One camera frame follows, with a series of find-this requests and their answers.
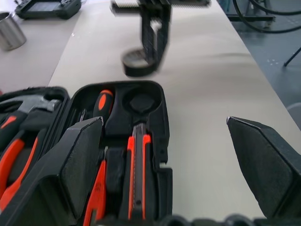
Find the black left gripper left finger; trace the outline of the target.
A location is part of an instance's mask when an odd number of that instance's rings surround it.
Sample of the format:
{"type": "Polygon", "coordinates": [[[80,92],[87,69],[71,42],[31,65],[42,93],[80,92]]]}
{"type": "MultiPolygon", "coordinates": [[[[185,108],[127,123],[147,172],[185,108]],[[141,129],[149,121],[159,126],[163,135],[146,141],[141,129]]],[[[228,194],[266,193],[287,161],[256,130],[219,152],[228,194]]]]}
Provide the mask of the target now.
{"type": "Polygon", "coordinates": [[[2,226],[71,226],[81,217],[97,172],[103,121],[69,127],[32,168],[0,215],[2,226]]]}

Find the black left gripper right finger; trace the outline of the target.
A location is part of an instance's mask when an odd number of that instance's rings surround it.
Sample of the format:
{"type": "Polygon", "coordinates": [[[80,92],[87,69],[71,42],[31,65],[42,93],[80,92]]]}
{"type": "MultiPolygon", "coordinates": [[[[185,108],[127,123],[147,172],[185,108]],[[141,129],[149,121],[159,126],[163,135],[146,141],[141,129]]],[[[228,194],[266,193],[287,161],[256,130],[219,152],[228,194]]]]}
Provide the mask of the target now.
{"type": "Polygon", "coordinates": [[[229,116],[241,172],[267,218],[301,216],[301,155],[272,127],[229,116]]]}

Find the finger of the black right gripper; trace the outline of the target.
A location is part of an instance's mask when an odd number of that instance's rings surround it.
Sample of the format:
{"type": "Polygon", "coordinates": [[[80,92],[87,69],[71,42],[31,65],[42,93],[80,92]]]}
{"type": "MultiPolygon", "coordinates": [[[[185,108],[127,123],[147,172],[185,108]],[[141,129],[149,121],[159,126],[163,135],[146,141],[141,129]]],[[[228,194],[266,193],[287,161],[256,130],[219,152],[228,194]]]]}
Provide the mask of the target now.
{"type": "Polygon", "coordinates": [[[152,9],[141,9],[142,34],[141,40],[145,59],[147,62],[155,62],[154,30],[151,27],[151,21],[155,14],[152,9]]]}
{"type": "Polygon", "coordinates": [[[168,32],[171,15],[171,6],[162,6],[160,9],[159,22],[161,27],[157,30],[157,46],[156,46],[156,68],[158,69],[168,43],[168,32]]]}

